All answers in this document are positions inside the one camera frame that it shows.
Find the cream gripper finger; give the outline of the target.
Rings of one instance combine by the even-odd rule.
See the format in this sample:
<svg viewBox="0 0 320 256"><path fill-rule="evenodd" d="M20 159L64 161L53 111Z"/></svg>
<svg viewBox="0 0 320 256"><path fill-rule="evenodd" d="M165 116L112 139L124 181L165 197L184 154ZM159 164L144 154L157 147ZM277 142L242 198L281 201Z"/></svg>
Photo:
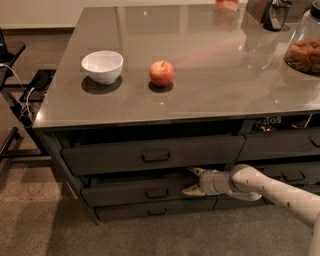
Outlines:
<svg viewBox="0 0 320 256"><path fill-rule="evenodd" d="M201 177L206 172L205 169L200 167L188 167L187 170L195 174L197 177Z"/></svg>
<svg viewBox="0 0 320 256"><path fill-rule="evenodd" d="M183 193L188 196L197 196L197 197L202 197L206 195L206 193L203 192L202 189L197 184L194 184L189 188L184 189Z"/></svg>

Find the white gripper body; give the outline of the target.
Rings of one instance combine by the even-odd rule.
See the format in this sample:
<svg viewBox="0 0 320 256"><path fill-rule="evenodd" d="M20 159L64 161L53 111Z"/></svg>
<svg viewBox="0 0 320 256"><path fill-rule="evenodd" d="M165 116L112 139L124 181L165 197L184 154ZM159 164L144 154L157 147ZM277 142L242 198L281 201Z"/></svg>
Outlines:
<svg viewBox="0 0 320 256"><path fill-rule="evenodd" d="M200 176L199 185L206 195L232 194L234 192L229 171L206 170Z"/></svg>

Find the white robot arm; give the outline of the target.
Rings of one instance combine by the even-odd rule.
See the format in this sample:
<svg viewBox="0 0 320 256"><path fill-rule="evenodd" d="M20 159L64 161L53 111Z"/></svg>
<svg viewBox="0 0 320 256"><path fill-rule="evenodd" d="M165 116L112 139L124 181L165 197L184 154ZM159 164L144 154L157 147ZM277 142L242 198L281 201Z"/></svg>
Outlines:
<svg viewBox="0 0 320 256"><path fill-rule="evenodd" d="M183 190L188 196L225 194L230 197L257 201L265 197L287 209L312 229L307 256L320 256L320 196L272 179L246 164L235 165L230 171L188 167L198 182Z"/></svg>

